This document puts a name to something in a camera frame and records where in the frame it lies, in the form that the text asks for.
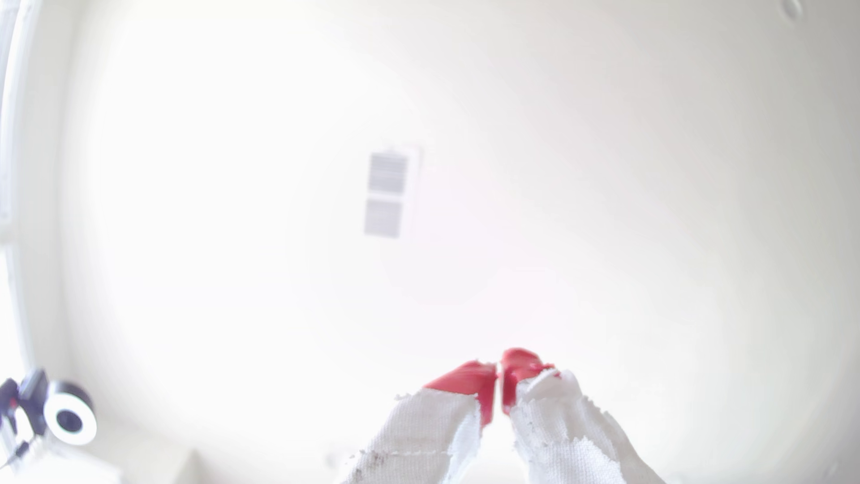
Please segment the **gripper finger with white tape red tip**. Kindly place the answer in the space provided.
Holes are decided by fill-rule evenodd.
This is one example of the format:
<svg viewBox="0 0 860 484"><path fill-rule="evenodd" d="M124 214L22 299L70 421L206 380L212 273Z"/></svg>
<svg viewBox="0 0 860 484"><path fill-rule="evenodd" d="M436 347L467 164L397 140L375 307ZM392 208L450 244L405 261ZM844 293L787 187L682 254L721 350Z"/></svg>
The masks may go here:
<svg viewBox="0 0 860 484"><path fill-rule="evenodd" d="M397 400L343 483L458 483L494 413L493 363L464 363Z"/></svg>
<svg viewBox="0 0 860 484"><path fill-rule="evenodd" d="M510 348L500 379L502 409L530 483L664 483L570 370Z"/></svg>

